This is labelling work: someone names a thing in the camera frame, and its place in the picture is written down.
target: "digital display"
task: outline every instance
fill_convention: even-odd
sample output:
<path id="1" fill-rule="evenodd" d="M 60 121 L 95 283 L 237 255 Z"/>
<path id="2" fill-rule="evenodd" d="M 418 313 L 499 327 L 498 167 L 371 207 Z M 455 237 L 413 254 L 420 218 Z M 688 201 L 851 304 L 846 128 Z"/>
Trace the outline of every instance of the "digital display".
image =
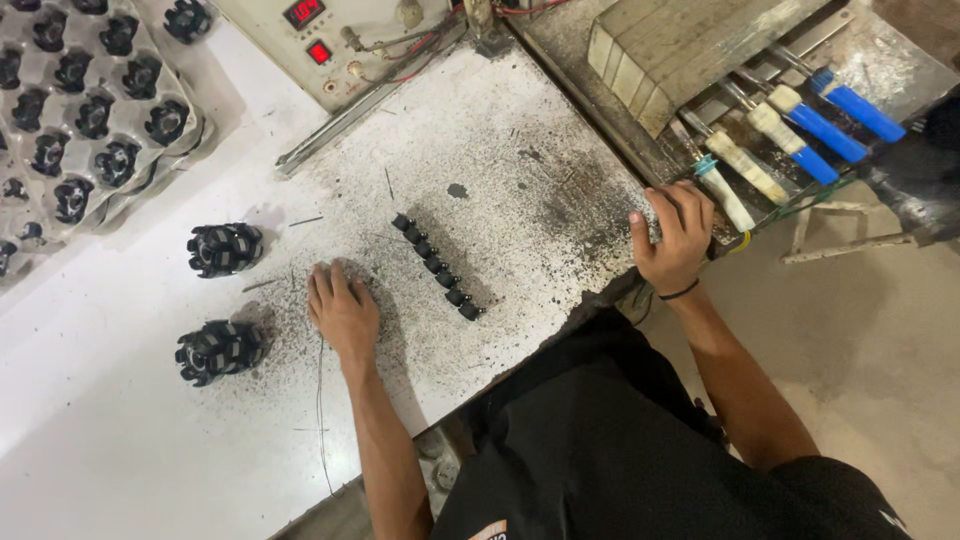
<path id="1" fill-rule="evenodd" d="M 324 47 L 324 45 L 319 41 L 315 41 L 313 45 L 310 45 L 310 48 L 306 50 L 306 53 L 310 55 L 310 58 L 312 58 L 317 64 L 324 63 L 330 58 L 330 51 L 328 51 L 326 47 Z"/>
<path id="2" fill-rule="evenodd" d="M 283 13 L 283 16 L 294 25 L 297 31 L 306 28 L 314 18 L 326 9 L 320 0 L 299 0 Z"/>

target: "black wristband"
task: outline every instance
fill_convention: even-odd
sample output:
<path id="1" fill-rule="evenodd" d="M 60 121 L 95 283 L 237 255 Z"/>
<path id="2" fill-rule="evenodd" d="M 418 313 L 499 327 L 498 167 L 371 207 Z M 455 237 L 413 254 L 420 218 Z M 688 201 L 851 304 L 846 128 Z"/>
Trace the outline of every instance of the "black wristband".
<path id="1" fill-rule="evenodd" d="M 691 290 L 693 290 L 693 287 L 695 287 L 695 286 L 697 286 L 697 285 L 699 285 L 699 284 L 700 284 L 700 278 L 697 278 L 696 280 L 693 281 L 693 285 L 687 287 L 686 289 L 684 289 L 684 290 L 682 290 L 682 291 L 680 291 L 680 292 L 678 292 L 678 293 L 676 293 L 676 294 L 668 294 L 668 295 L 666 295 L 666 296 L 660 296 L 660 299 L 661 299 L 661 300 L 673 300 L 674 298 L 680 298 L 680 297 L 682 297 L 684 294 L 686 294 L 686 293 L 690 292 Z"/>

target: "black t-shirt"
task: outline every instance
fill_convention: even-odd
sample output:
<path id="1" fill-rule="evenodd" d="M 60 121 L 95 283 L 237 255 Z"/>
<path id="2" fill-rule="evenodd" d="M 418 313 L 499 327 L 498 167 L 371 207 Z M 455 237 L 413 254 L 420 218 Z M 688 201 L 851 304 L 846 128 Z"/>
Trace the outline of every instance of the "black t-shirt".
<path id="1" fill-rule="evenodd" d="M 727 454 L 669 363 L 616 318 L 544 351 L 536 384 L 524 366 L 474 404 L 491 416 L 432 539 L 909 538 L 850 465 L 804 457 L 762 473 Z"/>

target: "forearm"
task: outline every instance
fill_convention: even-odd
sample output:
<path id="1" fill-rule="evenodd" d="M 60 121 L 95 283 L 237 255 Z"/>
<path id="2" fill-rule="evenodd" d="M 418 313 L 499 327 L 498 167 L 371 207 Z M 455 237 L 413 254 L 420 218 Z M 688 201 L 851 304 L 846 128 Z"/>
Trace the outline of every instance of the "forearm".
<path id="1" fill-rule="evenodd" d="M 413 439 L 396 416 L 372 361 L 348 379 L 367 501 L 376 538 L 423 540 L 433 528 Z"/>
<path id="2" fill-rule="evenodd" d="M 713 308 L 702 286 L 668 304 L 680 318 L 710 401 L 748 465 L 818 455 L 797 413 Z"/>

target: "finger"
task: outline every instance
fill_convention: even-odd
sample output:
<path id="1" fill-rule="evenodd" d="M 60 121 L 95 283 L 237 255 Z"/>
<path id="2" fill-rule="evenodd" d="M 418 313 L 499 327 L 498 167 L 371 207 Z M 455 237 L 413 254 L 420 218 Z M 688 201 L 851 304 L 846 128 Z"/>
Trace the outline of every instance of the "finger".
<path id="1" fill-rule="evenodd" d="M 347 278 L 344 277 L 344 267 L 339 260 L 330 265 L 330 283 L 333 285 L 334 298 L 348 298 L 350 289 L 347 288 Z"/>
<path id="2" fill-rule="evenodd" d="M 691 194 L 693 194 L 694 197 L 700 199 L 700 225 L 703 227 L 703 230 L 706 233 L 712 233 L 713 232 L 713 201 L 711 201 L 710 198 L 707 195 L 705 195 L 703 191 L 698 189 L 697 186 L 694 185 L 694 183 L 689 180 L 684 180 L 683 182 L 679 182 L 678 185 L 680 185 L 683 189 L 686 189 L 687 191 L 689 191 Z"/>
<path id="3" fill-rule="evenodd" d="M 677 215 L 677 209 L 662 193 L 658 193 L 653 187 L 646 189 L 647 200 L 650 206 L 657 213 L 657 219 L 660 221 L 660 231 L 664 242 L 672 242 L 678 236 L 684 233 L 684 228 L 680 225 L 680 216 Z"/>
<path id="4" fill-rule="evenodd" d="M 681 221 L 686 232 L 698 233 L 704 229 L 700 215 L 700 199 L 679 185 L 662 185 L 660 189 L 680 207 Z"/>
<path id="5" fill-rule="evenodd" d="M 320 297 L 320 305 L 330 306 L 333 303 L 333 291 L 330 290 L 330 281 L 326 276 L 326 268 L 321 264 L 313 265 L 313 282 L 317 288 L 317 295 Z"/>
<path id="6" fill-rule="evenodd" d="M 367 290 L 367 284 L 364 283 L 360 278 L 353 280 L 353 293 L 356 295 L 360 306 L 374 306 L 373 298 L 370 296 L 370 291 Z"/>
<path id="7" fill-rule="evenodd" d="M 630 212 L 630 238 L 634 241 L 635 260 L 649 260 L 654 255 L 647 220 L 640 212 Z"/>
<path id="8" fill-rule="evenodd" d="M 317 280 L 314 279 L 313 274 L 306 279 L 306 301 L 307 304 L 313 307 L 314 312 L 318 315 L 324 308 L 324 302 L 321 300 L 320 293 L 317 291 Z"/>
<path id="9" fill-rule="evenodd" d="M 313 310 L 313 304 L 308 300 L 306 303 L 306 315 L 310 317 L 310 322 L 313 323 L 313 326 L 320 326 L 320 317 L 317 316 L 317 312 Z"/>

